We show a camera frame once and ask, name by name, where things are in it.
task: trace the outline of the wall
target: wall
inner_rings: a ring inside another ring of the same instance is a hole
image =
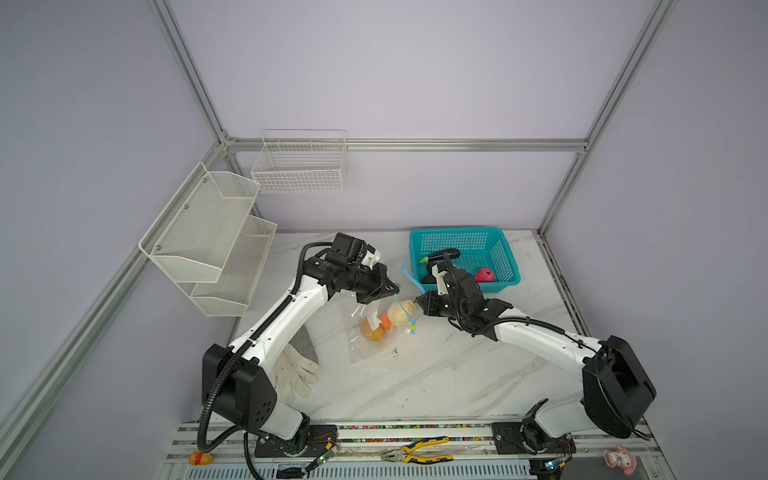
[[[765,2],[681,0],[549,234],[678,480],[764,476],[767,45]]]
[[[583,138],[654,1],[171,3],[235,137],[340,128],[349,138]],[[255,157],[239,158],[250,171]],[[258,205],[281,230],[537,227],[572,160],[350,154],[344,195],[264,195]],[[459,198],[437,207],[431,190],[447,184]],[[324,211],[307,208],[317,201]]]
[[[0,45],[4,422],[213,138],[143,0],[2,2]],[[176,363],[159,385],[148,360],[177,353],[174,339],[210,345],[229,326],[204,322],[161,280],[142,280],[131,299],[139,305],[74,381],[85,392],[67,395],[15,478],[68,478],[72,463],[85,472],[94,458],[114,458],[108,440],[119,435],[154,449],[123,449],[111,478],[156,474],[199,387],[197,368]],[[176,337],[182,318],[190,331]],[[152,408],[145,383],[159,389]]]

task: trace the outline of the orange toy figure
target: orange toy figure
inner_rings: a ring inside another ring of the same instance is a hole
[[[621,445],[616,445],[615,451],[603,450],[603,458],[605,458],[605,463],[607,463],[609,467],[621,467],[624,470],[625,475],[632,475],[634,473],[634,468],[637,465],[634,455],[629,453],[629,451]]]
[[[210,453],[200,453],[197,450],[190,455],[190,465],[208,465],[213,460],[214,458],[210,456]]]

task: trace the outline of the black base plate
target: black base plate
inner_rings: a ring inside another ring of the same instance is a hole
[[[326,444],[328,443],[323,442],[323,440],[336,440],[338,434],[335,425],[310,425],[310,433],[307,437],[309,440],[307,441],[306,449],[304,449],[299,456],[311,458],[320,456],[321,453],[326,451]],[[280,439],[276,439],[273,435],[266,438],[260,436],[256,439],[256,448],[254,449],[253,456],[256,458],[289,457],[283,450],[286,448],[286,444]]]
[[[497,422],[491,424],[491,430],[493,431],[493,441],[496,444],[496,452],[499,455],[511,455],[527,453],[531,454],[523,447],[523,435],[520,433],[520,427],[522,422]],[[571,452],[576,451],[576,445],[574,445],[573,439],[568,439],[568,444],[571,446]],[[553,445],[552,447],[544,450],[541,454],[546,455],[554,453],[562,455],[562,446]]]

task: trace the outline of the robotic arm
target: robotic arm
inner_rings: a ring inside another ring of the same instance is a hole
[[[327,247],[305,259],[313,247]],[[379,263],[380,254],[364,241],[338,233],[333,243],[310,243],[302,250],[296,281],[229,348],[213,345],[203,358],[203,414],[197,447],[209,452],[231,433],[244,429],[282,439],[283,450],[306,446],[309,417],[277,398],[270,381],[278,355],[307,319],[340,290],[355,292],[359,303],[399,292]],[[560,366],[583,382],[583,392],[538,402],[523,419],[523,446],[544,451],[569,432],[600,428],[627,438],[656,396],[631,347],[617,337],[607,341],[569,333],[531,319],[510,303],[483,297],[474,277],[454,268],[449,255],[430,262],[438,289],[416,299],[427,316],[444,316],[456,328],[511,343]],[[235,424],[213,442],[206,439],[210,414]]]

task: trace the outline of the teal plastic basket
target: teal plastic basket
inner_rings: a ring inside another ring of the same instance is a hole
[[[462,255],[453,260],[456,268],[463,268],[473,276],[488,267],[496,275],[495,281],[478,283],[483,293],[498,293],[508,286],[520,283],[520,272],[507,237],[498,228],[423,228],[411,232],[411,272],[421,282],[427,276],[426,264],[419,260],[444,248],[458,248]],[[437,285],[425,285],[437,290]]]

